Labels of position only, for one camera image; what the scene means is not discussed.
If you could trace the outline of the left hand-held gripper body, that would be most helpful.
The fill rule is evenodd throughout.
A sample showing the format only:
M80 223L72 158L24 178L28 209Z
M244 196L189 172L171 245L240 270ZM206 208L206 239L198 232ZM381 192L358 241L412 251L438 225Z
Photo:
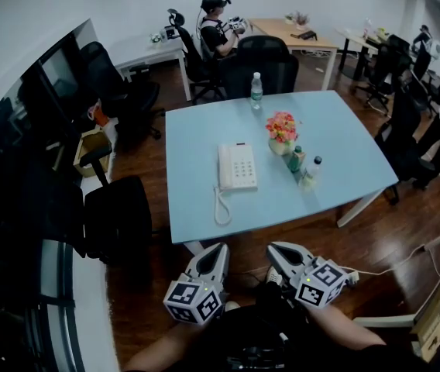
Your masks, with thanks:
M175 321L203 326L225 304L225 278L225 273L181 274L170 283L163 304Z

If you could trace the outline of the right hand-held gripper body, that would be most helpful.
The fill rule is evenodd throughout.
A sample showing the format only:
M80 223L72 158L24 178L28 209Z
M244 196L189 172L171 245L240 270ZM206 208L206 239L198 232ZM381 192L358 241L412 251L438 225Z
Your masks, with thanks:
M296 289L295 299L302 305L324 308L340 294L349 275L332 260L314 257L289 283Z

